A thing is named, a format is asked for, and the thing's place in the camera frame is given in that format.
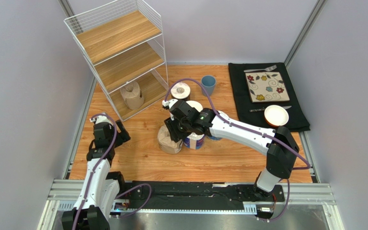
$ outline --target wire shelf rack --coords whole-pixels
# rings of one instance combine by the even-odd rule
[[[115,0],[64,20],[106,98],[122,121],[129,119],[168,89],[161,16],[143,0]],[[164,65],[161,76],[156,68]],[[158,82],[157,93],[142,108],[129,111],[117,101],[132,82]]]

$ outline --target silverware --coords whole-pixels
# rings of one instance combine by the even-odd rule
[[[284,109],[289,109],[290,107],[292,107],[291,105],[290,106],[282,106],[282,108]],[[264,111],[266,108],[261,108],[261,109],[250,109],[249,112],[259,112],[259,111]]]
[[[270,71],[272,71],[276,68],[277,68],[277,66],[274,65],[274,66],[270,66],[270,67],[265,68],[265,69],[247,69],[247,70],[244,70],[244,72],[247,73],[247,72],[253,72],[253,71],[258,71],[258,70],[265,70],[266,72],[270,72]]]

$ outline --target white bowl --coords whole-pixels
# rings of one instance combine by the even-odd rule
[[[264,112],[265,120],[274,127],[284,126],[289,121],[289,114],[286,109],[279,105],[270,105]]]

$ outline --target shelf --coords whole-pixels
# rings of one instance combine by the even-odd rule
[[[140,44],[161,31],[139,11],[78,34],[93,64]]]
[[[163,64],[164,60],[143,43],[96,66],[106,90],[111,92],[127,81],[134,79]]]
[[[122,120],[130,118],[131,116],[140,112],[142,109],[145,109],[147,106],[161,99],[167,93],[167,89],[160,84],[160,82],[152,73],[145,74],[137,80],[137,83],[140,85],[141,92],[144,96],[144,104],[138,109],[129,109],[123,101],[123,97],[119,90],[110,94],[113,104],[119,112],[119,115],[121,116],[120,118]]]

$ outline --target yellow flower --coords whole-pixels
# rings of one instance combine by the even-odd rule
[[[265,97],[262,94],[260,94],[260,95],[256,96],[256,99],[259,100],[259,101],[264,101]]]

